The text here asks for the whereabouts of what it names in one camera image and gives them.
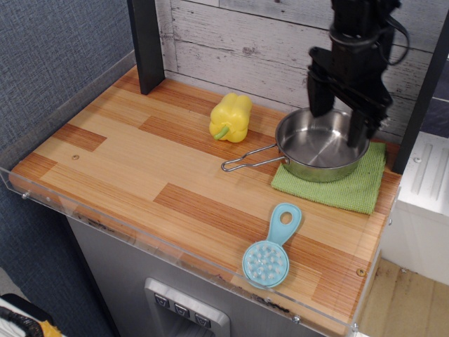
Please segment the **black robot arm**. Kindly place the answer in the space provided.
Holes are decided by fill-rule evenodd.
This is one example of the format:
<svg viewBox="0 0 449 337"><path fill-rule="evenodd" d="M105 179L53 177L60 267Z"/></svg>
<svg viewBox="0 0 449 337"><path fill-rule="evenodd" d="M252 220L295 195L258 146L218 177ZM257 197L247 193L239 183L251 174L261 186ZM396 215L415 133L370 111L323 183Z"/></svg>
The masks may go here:
<svg viewBox="0 0 449 337"><path fill-rule="evenodd" d="M399 1L332 1L332 48L313 47L307 75L309 108L314 117L329 113L336 99L351 108L347 144L372 138L387 116L392 98L382 75L394 33L406 30L392 18Z"/></svg>

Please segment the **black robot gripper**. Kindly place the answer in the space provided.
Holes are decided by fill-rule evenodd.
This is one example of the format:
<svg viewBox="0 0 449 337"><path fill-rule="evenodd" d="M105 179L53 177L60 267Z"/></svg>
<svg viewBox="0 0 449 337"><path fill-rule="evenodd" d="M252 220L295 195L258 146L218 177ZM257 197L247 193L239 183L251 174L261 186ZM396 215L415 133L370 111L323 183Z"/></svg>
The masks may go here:
<svg viewBox="0 0 449 337"><path fill-rule="evenodd" d="M387 63L374 43L331 40L331 50L309 49L309 109L315 118L322 117L332 110L335 99L341 100L351 109L347 144L360 147L375 135L392 104L382 82Z"/></svg>

